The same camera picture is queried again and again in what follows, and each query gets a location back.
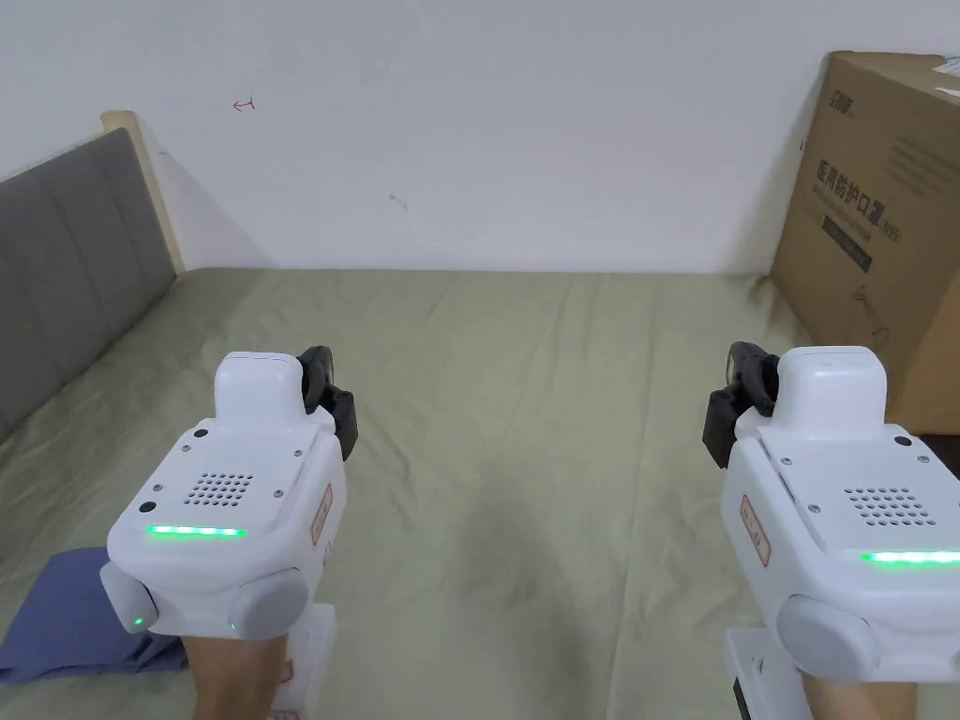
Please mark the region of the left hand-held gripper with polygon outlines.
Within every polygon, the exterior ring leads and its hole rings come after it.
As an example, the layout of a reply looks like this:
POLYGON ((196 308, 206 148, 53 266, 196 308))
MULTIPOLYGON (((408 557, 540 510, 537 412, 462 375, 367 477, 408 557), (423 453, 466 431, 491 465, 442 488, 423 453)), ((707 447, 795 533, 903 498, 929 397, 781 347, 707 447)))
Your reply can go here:
POLYGON ((215 413, 158 464, 107 539, 99 579, 123 628, 165 636, 288 637, 276 713, 316 710, 336 642, 315 601, 347 504, 358 438, 332 350, 232 352, 215 413))

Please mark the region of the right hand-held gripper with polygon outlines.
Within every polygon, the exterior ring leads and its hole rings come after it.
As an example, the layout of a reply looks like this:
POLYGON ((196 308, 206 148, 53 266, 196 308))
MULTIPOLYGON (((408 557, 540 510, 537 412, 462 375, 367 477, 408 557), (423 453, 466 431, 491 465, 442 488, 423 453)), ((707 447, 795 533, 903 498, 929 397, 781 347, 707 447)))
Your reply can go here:
POLYGON ((744 719, 808 719, 802 674, 956 683, 959 485, 885 421, 886 374, 858 346, 731 344, 702 441, 763 619, 727 632, 744 719))

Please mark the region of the person's right hand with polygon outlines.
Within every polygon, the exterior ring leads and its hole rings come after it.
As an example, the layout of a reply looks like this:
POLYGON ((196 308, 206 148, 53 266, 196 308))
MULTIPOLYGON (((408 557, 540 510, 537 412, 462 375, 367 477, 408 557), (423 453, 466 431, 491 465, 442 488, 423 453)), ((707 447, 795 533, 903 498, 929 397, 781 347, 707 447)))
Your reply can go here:
POLYGON ((832 682, 802 674, 814 719, 916 719, 919 686, 908 682, 832 682))

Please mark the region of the person's left hand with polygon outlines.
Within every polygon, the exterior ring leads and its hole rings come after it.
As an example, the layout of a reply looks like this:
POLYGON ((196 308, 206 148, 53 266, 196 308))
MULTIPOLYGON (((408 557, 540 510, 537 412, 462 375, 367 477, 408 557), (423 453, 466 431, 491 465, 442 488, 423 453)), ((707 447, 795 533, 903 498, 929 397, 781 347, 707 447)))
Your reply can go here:
POLYGON ((183 637, 196 690, 194 719, 265 719, 284 675, 288 637, 183 637))

